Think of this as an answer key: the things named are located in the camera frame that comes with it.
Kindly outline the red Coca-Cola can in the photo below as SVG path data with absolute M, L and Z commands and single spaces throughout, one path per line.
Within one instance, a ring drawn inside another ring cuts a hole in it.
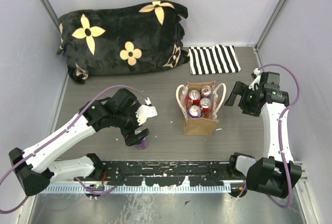
M 186 108 L 188 109 L 192 105 L 198 105 L 201 99 L 201 93 L 198 90 L 190 90 L 187 94 Z
M 212 109 L 212 101 L 207 97 L 203 97 L 200 99 L 199 106 L 202 110 L 202 113 L 205 116 L 208 116 Z

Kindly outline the purple Fanta can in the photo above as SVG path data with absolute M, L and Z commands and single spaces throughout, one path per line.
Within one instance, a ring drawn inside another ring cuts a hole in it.
M 135 130 L 135 134 L 141 133 L 142 130 L 138 129 Z M 138 145 L 135 145 L 137 149 L 146 149 L 148 146 L 148 141 L 147 141 L 147 136 L 145 136 L 142 140 L 141 143 Z
M 191 105 L 187 110 L 188 118 L 201 118 L 203 117 L 202 109 L 197 105 Z

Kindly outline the silver blue Red Bull can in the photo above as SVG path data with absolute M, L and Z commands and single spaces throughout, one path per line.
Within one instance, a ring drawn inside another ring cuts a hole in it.
M 212 87 L 205 85 L 201 88 L 201 97 L 211 99 L 213 96 L 213 89 Z

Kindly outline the brown canvas tote bag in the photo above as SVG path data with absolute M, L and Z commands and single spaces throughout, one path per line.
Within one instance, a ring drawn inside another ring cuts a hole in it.
M 212 88 L 210 96 L 212 106 L 208 112 L 202 113 L 202 116 L 191 118 L 189 116 L 189 107 L 193 106 L 193 100 L 189 99 L 189 92 L 196 90 L 201 93 L 204 86 Z M 193 83 L 188 82 L 186 85 L 179 85 L 176 89 L 175 98 L 184 116 L 184 134 L 195 136 L 210 136 L 218 124 L 217 114 L 221 108 L 225 97 L 227 87 L 224 83 L 216 84 L 215 81 Z

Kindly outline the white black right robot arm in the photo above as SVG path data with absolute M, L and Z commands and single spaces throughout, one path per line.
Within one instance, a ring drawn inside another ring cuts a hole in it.
M 248 190 L 284 199 L 301 178 L 301 167 L 294 163 L 287 130 L 289 95 L 280 89 L 280 75 L 254 70 L 253 82 L 246 85 L 237 81 L 226 100 L 238 106 L 243 114 L 262 117 L 264 123 L 264 150 L 259 160 L 235 152 L 229 158 L 228 175 L 233 179 L 244 177 Z

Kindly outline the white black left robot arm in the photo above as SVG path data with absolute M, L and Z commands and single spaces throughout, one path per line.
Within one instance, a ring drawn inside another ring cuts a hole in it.
M 99 95 L 88 102 L 61 128 L 24 150 L 9 152 L 13 171 L 27 197 L 45 190 L 51 183 L 75 177 L 99 180 L 106 171 L 94 153 L 81 158 L 58 161 L 58 157 L 83 139 L 106 128 L 118 128 L 127 146 L 140 145 L 149 134 L 141 126 L 157 116 L 148 97 L 141 104 L 134 88 L 117 86 L 112 97 Z

